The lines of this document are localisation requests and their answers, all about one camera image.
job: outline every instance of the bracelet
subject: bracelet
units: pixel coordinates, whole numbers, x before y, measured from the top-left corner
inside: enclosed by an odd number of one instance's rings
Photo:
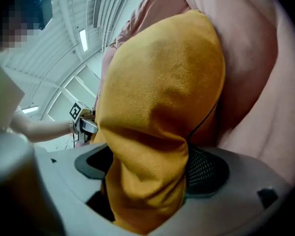
[[[76,127],[75,127],[75,123],[74,123],[73,120],[70,121],[69,127],[70,127],[71,133],[73,133],[75,135],[78,134],[78,131],[77,131]]]

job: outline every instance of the light fixture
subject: light fixture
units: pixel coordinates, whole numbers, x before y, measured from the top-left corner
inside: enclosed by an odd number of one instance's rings
[[[83,51],[86,51],[88,49],[88,43],[87,43],[87,33],[85,29],[79,31],[79,34],[80,34]]]
[[[38,110],[38,106],[22,109],[24,114],[28,114]]]

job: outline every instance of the pink fabric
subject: pink fabric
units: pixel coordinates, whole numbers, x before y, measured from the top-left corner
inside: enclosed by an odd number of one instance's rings
[[[217,146],[259,158],[294,183],[295,32],[275,0],[143,0],[105,53],[101,86],[116,48],[188,5],[212,21],[225,54]]]

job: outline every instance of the yellow fabric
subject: yellow fabric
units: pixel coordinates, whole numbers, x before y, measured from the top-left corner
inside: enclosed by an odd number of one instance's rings
[[[114,153],[106,184],[117,225],[147,234],[181,207],[186,139],[205,119],[191,140],[203,145],[214,139],[224,78],[220,42],[199,11],[160,21],[118,49],[92,139],[107,142]]]

